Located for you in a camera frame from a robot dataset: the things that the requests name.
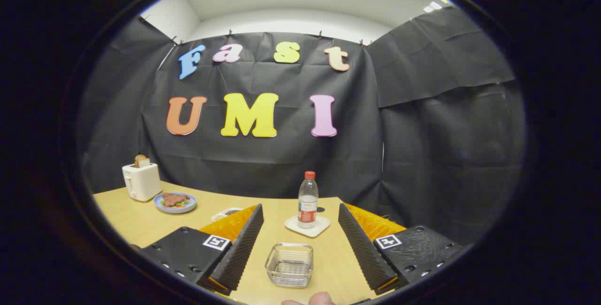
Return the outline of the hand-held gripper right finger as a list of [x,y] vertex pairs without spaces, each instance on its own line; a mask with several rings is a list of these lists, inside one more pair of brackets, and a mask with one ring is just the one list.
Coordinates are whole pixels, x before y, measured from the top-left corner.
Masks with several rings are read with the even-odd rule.
[[425,279],[463,249],[427,226],[405,228],[348,203],[339,205],[338,222],[377,295]]

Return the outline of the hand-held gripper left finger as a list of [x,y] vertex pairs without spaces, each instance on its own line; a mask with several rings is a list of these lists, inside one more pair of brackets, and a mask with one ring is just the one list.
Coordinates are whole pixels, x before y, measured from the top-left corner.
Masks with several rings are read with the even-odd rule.
[[238,288],[263,222],[258,203],[201,229],[180,227],[138,251],[181,279],[229,296]]

